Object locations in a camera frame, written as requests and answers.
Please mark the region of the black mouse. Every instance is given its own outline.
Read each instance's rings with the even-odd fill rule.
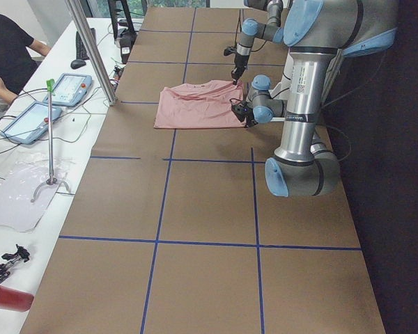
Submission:
[[[80,68],[80,67],[85,66],[85,65],[86,65],[86,63],[82,59],[75,59],[71,62],[70,66],[71,66],[72,69],[76,70],[77,68]]]

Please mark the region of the pink towel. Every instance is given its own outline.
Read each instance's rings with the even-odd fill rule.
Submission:
[[[156,129],[216,129],[244,127],[231,111],[230,99],[243,99],[241,82],[212,80],[165,87],[160,94]]]

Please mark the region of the blue tablet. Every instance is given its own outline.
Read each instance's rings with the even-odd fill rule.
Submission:
[[[53,121],[62,113],[59,107],[53,107]],[[48,106],[33,102],[5,129],[0,132],[3,137],[22,144],[31,144],[48,130]]]
[[[52,102],[54,106],[75,106],[82,101],[93,82],[91,76],[85,74],[63,73],[54,84]],[[43,100],[48,103],[48,95]]]

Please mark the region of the dark background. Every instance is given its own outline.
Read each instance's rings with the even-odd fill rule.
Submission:
[[[368,81],[382,56],[347,61],[330,99]],[[323,115],[352,143],[342,180],[385,330],[418,334],[418,0],[400,1],[395,44],[376,76]],[[346,139],[329,133],[346,155]]]

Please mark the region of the black shirt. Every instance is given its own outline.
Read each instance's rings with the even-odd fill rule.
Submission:
[[[26,50],[33,41],[13,20],[0,14],[0,78],[15,94],[20,94],[37,69]]]

